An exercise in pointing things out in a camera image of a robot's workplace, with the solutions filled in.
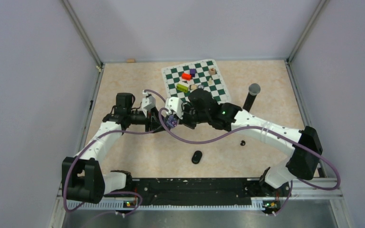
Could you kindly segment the lavender earbud charging case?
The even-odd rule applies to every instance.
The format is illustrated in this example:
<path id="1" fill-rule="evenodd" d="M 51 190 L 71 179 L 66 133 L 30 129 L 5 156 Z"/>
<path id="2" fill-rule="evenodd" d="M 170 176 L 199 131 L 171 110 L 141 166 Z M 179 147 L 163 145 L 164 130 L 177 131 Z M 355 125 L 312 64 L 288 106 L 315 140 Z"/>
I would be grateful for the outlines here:
<path id="1" fill-rule="evenodd" d="M 178 119 L 173 115 L 170 115 L 166 118 L 165 125 L 168 127 L 168 129 L 175 128 L 178 125 Z"/>

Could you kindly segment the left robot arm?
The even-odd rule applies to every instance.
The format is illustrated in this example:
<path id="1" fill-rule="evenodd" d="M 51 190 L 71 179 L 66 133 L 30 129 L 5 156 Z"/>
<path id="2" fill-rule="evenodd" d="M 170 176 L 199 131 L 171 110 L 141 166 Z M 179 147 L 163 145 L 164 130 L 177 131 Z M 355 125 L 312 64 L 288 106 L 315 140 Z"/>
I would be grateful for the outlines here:
<path id="1" fill-rule="evenodd" d="M 132 93 L 118 93 L 116 104 L 102 120 L 97 133 L 76 155 L 62 162 L 62 196 L 65 200 L 99 203 L 101 199 L 117 191 L 121 196 L 133 192 L 131 174 L 127 171 L 111 171 L 103 174 L 101 163 L 107 153 L 124 134 L 131 134 L 130 125 L 143 125 L 144 134 L 161 129 L 156 100 L 148 90 L 138 108 L 133 107 Z"/>

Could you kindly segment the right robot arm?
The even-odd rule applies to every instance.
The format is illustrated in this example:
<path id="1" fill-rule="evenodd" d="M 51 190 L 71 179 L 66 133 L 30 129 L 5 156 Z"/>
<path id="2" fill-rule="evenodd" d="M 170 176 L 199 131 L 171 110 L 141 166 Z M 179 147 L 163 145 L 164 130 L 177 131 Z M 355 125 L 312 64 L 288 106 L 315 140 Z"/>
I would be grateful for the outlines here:
<path id="1" fill-rule="evenodd" d="M 303 130 L 288 128 L 263 120 L 240 106 L 219 104 L 210 92 L 203 89 L 192 91 L 188 99 L 181 104 L 183 125 L 194 129 L 198 124 L 208 123 L 217 130 L 236 131 L 258 139 L 287 156 L 262 174 L 259 188 L 264 195 L 272 196 L 279 187 L 293 179 L 313 179 L 319 158 L 306 148 L 322 154 L 316 129 L 311 126 L 305 126 Z"/>

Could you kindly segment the black earbud case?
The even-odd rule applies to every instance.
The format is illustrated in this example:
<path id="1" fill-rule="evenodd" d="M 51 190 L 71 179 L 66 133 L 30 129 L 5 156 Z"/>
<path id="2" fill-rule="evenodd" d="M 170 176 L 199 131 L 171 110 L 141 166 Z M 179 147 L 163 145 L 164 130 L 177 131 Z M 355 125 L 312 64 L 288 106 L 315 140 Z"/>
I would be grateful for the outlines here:
<path id="1" fill-rule="evenodd" d="M 202 155 L 203 155 L 203 153 L 201 151 L 195 151 L 191 158 L 192 163 L 198 164 L 202 159 Z"/>

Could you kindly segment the green white lego brick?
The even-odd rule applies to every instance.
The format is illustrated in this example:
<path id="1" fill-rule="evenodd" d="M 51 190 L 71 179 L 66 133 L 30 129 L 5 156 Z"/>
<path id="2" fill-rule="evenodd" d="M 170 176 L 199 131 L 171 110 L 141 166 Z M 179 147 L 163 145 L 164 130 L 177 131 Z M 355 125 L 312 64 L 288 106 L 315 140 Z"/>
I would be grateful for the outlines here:
<path id="1" fill-rule="evenodd" d="M 190 90 L 190 85 L 185 82 L 178 82 L 176 84 L 176 90 L 183 93 L 187 93 Z"/>

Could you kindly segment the green white chessboard mat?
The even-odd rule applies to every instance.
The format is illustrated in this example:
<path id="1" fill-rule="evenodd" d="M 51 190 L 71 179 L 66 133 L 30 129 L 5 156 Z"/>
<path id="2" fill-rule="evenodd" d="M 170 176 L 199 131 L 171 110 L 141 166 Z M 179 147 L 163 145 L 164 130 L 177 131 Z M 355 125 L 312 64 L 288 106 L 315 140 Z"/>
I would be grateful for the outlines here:
<path id="1" fill-rule="evenodd" d="M 189 81 L 182 80 L 181 79 L 182 73 L 189 74 L 189 70 L 192 68 L 196 69 L 195 77 L 193 77 Z M 208 72 L 210 68 L 215 68 L 217 74 L 211 76 Z M 189 94 L 193 90 L 189 90 L 187 93 L 177 91 L 176 84 L 178 82 L 185 82 L 188 83 L 189 85 L 197 85 L 197 86 L 203 85 L 204 86 L 203 90 L 209 92 L 212 98 L 216 100 L 217 103 L 219 104 L 231 102 L 231 95 L 228 91 L 228 88 L 224 82 L 222 74 L 214 59 L 203 59 L 174 66 L 167 66 L 161 69 L 161 73 L 166 89 L 167 98 L 178 97 L 183 101 L 183 106 L 184 105 L 192 106 L 191 102 L 189 101 Z M 208 80 L 210 78 L 214 82 L 213 85 L 208 85 Z"/>

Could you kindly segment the red block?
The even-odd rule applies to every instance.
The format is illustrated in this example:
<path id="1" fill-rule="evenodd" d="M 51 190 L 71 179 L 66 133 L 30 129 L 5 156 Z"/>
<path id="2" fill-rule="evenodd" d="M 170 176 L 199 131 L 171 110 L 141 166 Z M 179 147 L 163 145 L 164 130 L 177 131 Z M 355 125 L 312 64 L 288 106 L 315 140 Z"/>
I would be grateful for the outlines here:
<path id="1" fill-rule="evenodd" d="M 182 79 L 182 80 L 187 80 L 187 81 L 189 81 L 189 80 L 191 80 L 191 79 L 192 79 L 192 75 L 191 75 L 191 74 L 187 74 L 187 73 L 182 73 L 182 75 L 181 75 L 181 79 Z"/>

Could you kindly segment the purple block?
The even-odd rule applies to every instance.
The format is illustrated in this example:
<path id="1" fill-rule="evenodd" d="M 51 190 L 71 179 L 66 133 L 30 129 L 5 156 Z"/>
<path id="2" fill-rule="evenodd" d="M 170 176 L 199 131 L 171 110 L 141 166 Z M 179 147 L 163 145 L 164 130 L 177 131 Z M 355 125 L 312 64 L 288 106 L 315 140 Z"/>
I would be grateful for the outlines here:
<path id="1" fill-rule="evenodd" d="M 196 69 L 192 68 L 189 70 L 189 74 L 191 75 L 191 77 L 195 77 L 196 75 Z"/>

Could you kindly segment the wooden cube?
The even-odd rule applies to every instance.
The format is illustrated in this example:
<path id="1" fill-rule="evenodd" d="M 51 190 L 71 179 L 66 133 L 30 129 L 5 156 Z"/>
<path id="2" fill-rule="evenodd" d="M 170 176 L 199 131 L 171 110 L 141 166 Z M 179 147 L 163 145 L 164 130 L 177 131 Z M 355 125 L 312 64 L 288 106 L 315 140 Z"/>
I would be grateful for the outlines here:
<path id="1" fill-rule="evenodd" d="M 215 68 L 210 68 L 209 69 L 209 74 L 212 76 L 212 75 L 215 75 L 215 74 L 217 74 L 217 71 L 216 71 L 216 69 Z"/>

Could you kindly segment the cork stopper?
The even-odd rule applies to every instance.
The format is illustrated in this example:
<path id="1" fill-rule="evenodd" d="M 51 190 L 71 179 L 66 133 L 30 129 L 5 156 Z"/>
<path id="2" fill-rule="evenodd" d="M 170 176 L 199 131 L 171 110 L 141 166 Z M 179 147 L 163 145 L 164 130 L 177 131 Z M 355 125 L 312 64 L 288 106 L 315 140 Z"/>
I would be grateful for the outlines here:
<path id="1" fill-rule="evenodd" d="M 136 60 L 134 58 L 130 58 L 126 60 L 126 63 L 135 63 Z"/>

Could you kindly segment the black microphone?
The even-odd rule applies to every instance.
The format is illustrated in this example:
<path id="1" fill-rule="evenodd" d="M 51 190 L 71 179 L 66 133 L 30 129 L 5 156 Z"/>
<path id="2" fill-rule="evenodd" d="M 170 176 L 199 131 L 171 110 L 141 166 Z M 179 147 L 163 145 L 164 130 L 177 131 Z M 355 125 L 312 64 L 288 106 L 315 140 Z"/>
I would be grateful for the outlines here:
<path id="1" fill-rule="evenodd" d="M 243 109 L 246 110 L 247 112 L 250 111 L 250 109 L 253 106 L 253 103 L 257 97 L 257 95 L 261 92 L 261 87 L 259 84 L 257 83 L 253 83 L 249 86 L 248 88 L 248 94 L 246 97 L 246 100 L 244 102 L 243 105 Z"/>

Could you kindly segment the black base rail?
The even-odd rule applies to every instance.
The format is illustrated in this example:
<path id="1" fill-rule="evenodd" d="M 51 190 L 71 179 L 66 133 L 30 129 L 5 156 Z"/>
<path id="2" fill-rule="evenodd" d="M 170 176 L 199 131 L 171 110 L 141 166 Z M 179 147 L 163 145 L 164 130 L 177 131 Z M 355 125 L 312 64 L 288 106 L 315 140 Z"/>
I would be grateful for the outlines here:
<path id="1" fill-rule="evenodd" d="M 261 186 L 258 178 L 140 178 L 118 192 L 140 194 L 142 206 L 244 206 L 256 197 L 283 199 L 289 184 L 273 189 Z"/>

